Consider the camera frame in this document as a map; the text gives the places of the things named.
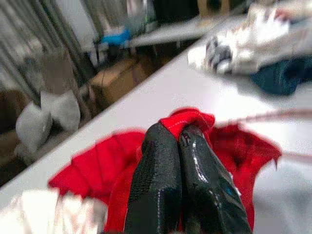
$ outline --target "red garment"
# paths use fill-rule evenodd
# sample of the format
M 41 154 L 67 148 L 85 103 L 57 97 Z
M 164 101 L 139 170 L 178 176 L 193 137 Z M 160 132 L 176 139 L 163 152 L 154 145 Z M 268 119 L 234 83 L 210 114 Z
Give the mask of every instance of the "red garment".
M 242 131 L 238 125 L 213 127 L 215 118 L 197 109 L 181 109 L 160 122 L 178 139 L 183 128 L 197 125 L 221 162 L 233 175 L 242 193 L 251 228 L 254 227 L 253 187 L 260 168 L 281 152 L 255 134 Z M 108 204 L 105 231 L 122 232 L 132 176 L 141 157 L 144 134 L 128 132 L 113 135 L 83 154 L 49 181 L 62 194 L 71 191 L 82 197 L 91 196 Z

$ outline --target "dark blue fabric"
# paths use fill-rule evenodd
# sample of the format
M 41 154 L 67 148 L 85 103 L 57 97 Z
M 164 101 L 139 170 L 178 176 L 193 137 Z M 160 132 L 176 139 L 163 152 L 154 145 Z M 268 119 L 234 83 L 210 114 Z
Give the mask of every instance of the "dark blue fabric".
M 290 95 L 298 84 L 312 80 L 312 56 L 277 62 L 250 77 L 266 93 Z

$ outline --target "crumpled cloth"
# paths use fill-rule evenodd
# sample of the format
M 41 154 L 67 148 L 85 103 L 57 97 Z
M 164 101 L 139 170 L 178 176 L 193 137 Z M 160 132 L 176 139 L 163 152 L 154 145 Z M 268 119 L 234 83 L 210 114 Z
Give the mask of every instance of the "crumpled cloth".
M 312 80 L 312 56 L 279 61 L 262 67 L 250 78 L 264 92 L 290 95 L 297 85 Z
M 207 142 L 232 173 L 246 208 L 248 221 L 254 226 L 253 187 L 263 165 L 281 156 L 281 151 L 269 141 L 246 132 L 239 125 L 214 127 L 215 117 L 198 109 L 185 108 L 160 122 L 178 140 L 183 128 L 198 126 Z M 142 158 L 142 132 L 114 134 L 91 149 L 73 157 L 70 165 L 50 181 L 62 194 L 72 192 L 82 197 L 95 197 L 108 204 L 105 231 L 122 232 L 127 213 L 133 173 Z
M 1 233 L 98 234 L 107 206 L 81 196 L 59 196 L 57 189 L 29 190 L 0 211 Z
M 282 17 L 283 11 L 290 19 Z M 244 23 L 209 40 L 207 68 L 219 74 L 249 75 L 284 59 L 310 55 L 311 12 L 309 0 L 289 1 L 274 7 L 252 4 Z

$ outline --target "curtain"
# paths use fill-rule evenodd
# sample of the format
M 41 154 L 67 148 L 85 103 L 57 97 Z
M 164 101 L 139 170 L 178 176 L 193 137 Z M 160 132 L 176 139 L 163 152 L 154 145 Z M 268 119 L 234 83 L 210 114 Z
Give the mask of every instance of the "curtain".
M 124 25 L 130 1 L 142 0 L 81 0 L 99 35 L 104 31 Z
M 2 87 L 10 77 L 29 97 L 38 100 L 43 81 L 36 58 L 59 49 L 69 51 L 79 85 L 94 75 L 55 0 L 2 0 L 0 17 L 0 73 L 6 74 L 0 80 Z

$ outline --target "wall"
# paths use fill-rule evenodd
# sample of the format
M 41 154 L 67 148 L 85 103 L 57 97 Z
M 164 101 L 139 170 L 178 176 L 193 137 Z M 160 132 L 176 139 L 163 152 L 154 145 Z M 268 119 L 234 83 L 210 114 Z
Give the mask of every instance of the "wall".
M 84 50 L 90 48 L 97 33 L 80 0 L 56 0 L 56 2 L 82 48 Z

